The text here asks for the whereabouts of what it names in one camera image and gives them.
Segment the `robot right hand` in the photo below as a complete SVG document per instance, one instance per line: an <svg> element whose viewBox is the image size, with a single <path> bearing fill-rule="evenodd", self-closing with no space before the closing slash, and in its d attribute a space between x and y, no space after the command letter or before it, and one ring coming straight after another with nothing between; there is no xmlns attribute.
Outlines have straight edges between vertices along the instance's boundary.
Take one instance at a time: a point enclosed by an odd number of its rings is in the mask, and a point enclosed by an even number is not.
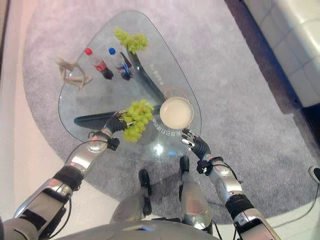
<svg viewBox="0 0 320 240"><path fill-rule="evenodd" d="M188 128L182 129L181 142L188 146L199 160L203 160L206 156L212 154L208 144Z"/></svg>

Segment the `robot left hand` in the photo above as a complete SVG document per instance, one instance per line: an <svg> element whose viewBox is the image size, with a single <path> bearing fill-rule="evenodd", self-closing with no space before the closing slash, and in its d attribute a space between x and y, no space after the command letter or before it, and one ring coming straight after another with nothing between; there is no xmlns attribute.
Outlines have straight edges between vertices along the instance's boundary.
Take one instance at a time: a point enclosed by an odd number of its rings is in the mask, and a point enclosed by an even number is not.
<svg viewBox="0 0 320 240"><path fill-rule="evenodd" d="M127 110L116 111L103 126L102 131L107 131L114 134L115 132L124 131L128 127L132 127L136 122L134 120L125 122L123 114L126 113Z"/></svg>

